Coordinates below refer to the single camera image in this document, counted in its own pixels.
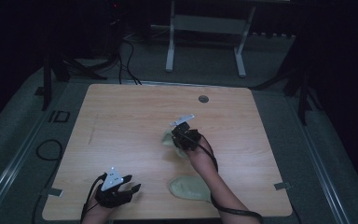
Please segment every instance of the wooden table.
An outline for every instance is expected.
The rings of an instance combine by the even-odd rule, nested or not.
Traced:
[[[201,103],[201,95],[209,102]],[[218,217],[210,203],[179,199],[168,189],[179,175],[197,175],[161,143],[169,123],[188,114],[196,116],[190,127],[212,145],[219,173],[249,209],[267,217],[292,213],[286,190],[274,188],[282,178],[248,89],[94,84],[53,183],[63,194],[48,196],[43,218],[80,219],[92,182],[111,166],[142,184],[112,219]]]

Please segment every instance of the dark background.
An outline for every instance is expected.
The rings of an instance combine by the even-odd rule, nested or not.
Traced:
[[[23,81],[42,66],[46,50],[92,58],[93,48],[101,44],[106,21],[123,11],[129,26],[145,39],[150,37],[150,24],[169,24],[170,1],[124,2],[117,1],[119,8],[106,10],[103,0],[0,0],[0,112]],[[257,3],[251,32],[266,33],[267,37],[296,35],[296,48],[289,52],[288,64],[308,62],[312,67],[310,85],[358,173],[358,1],[292,3]],[[216,9],[207,3],[202,12],[240,17],[241,1],[230,4],[236,9]],[[198,7],[184,0],[178,10],[191,13]]]

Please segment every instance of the wood grain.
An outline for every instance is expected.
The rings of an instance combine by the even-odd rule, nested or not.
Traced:
[[[209,102],[201,103],[200,95]],[[142,184],[113,219],[218,217],[211,204],[176,198],[168,189],[179,175],[197,175],[161,143],[169,123],[188,114],[196,116],[188,124],[208,139],[219,173],[246,206],[262,216],[291,214],[286,191],[274,188],[282,178],[249,90],[94,84],[53,183],[63,195],[48,197],[44,219],[79,219],[92,182],[111,166]]]

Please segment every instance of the small round object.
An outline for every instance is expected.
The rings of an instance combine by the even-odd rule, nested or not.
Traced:
[[[201,103],[208,103],[208,101],[209,101],[209,98],[208,98],[208,96],[206,96],[206,95],[201,95],[200,97],[199,97],[199,101],[201,102]]]

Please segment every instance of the gray carpet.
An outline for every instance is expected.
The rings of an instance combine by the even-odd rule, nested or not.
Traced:
[[[253,35],[248,38],[243,59],[246,78],[237,76],[232,48],[216,47],[204,43],[179,41],[176,47],[172,73],[165,72],[167,42],[159,35],[151,43],[135,42],[136,35],[128,38],[134,45],[130,69],[143,83],[147,81],[185,83],[198,85],[247,87],[273,77],[293,39]],[[131,54],[130,45],[124,44],[122,56],[126,61]],[[117,66],[105,69],[102,76],[109,77],[99,83],[117,83]],[[65,148],[76,122],[83,97],[90,83],[96,80],[72,78],[70,83],[53,83],[53,102],[49,111],[42,112],[43,99],[34,91],[42,85],[41,71],[30,76],[21,89],[13,96],[0,115],[0,176],[16,153],[29,147],[25,162],[16,174],[10,189],[0,203],[0,223],[31,223],[34,204],[54,169],[54,161],[41,161],[35,155],[37,146],[47,139],[59,140]],[[287,192],[302,223],[336,223],[324,189],[310,160],[309,146],[301,134],[301,127],[293,112],[296,97],[287,98],[282,94],[284,81],[264,91],[253,91],[257,108],[265,126],[268,140],[285,182],[292,188]],[[69,111],[67,123],[48,122],[52,110]],[[334,128],[323,111],[313,108],[307,111],[307,130],[320,153],[327,172],[331,175],[342,206],[351,223],[358,223],[358,176],[341,145]],[[43,146],[44,155],[56,157],[58,147],[54,144]],[[50,223],[43,220],[45,197],[36,209],[36,223]],[[145,220],[115,221],[115,223],[219,223],[214,220]],[[290,217],[266,217],[265,223],[299,223]]]

